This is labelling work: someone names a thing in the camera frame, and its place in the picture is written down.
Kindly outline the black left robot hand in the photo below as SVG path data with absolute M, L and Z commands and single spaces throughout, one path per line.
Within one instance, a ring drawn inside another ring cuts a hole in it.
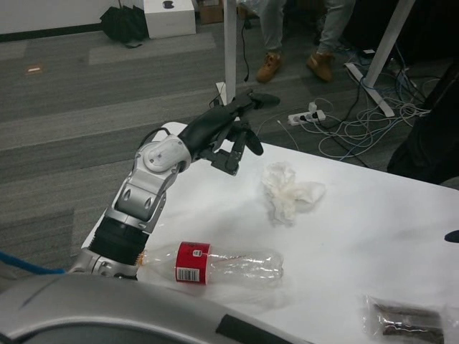
M 279 97 L 249 89 L 236 95 L 229 104 L 215 105 L 195 118 L 180 132 L 179 138 L 193 162 L 207 160 L 212 167 L 234 176 L 246 148 L 257 156 L 264 153 L 247 114 L 279 104 Z

